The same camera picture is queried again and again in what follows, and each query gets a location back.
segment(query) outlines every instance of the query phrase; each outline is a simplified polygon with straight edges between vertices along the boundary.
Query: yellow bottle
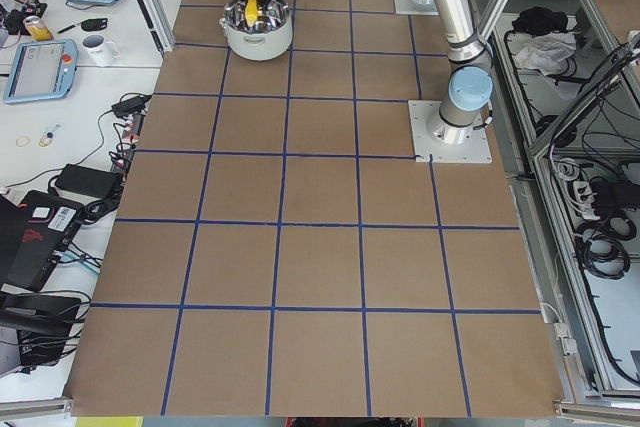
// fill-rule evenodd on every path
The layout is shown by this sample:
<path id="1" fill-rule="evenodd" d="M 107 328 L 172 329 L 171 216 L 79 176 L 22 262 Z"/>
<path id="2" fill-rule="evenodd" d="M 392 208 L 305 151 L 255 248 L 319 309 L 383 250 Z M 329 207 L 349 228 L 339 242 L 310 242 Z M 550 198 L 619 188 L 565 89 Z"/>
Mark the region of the yellow bottle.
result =
<path id="1" fill-rule="evenodd" d="M 23 23 L 24 27 L 31 34 L 31 37 L 35 40 L 53 40 L 53 34 L 37 15 L 30 15 L 29 17 L 26 17 Z"/>

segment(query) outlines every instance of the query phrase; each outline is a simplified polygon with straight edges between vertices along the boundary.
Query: mug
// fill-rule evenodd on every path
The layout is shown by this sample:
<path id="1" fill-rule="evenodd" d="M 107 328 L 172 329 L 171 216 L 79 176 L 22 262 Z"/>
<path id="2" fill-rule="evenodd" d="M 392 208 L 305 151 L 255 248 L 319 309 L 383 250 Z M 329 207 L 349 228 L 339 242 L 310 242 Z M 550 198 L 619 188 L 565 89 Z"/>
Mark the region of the mug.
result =
<path id="1" fill-rule="evenodd" d="M 120 51 L 113 40 L 105 40 L 101 35 L 90 35 L 82 41 L 84 50 L 98 67 L 107 67 L 120 57 Z"/>

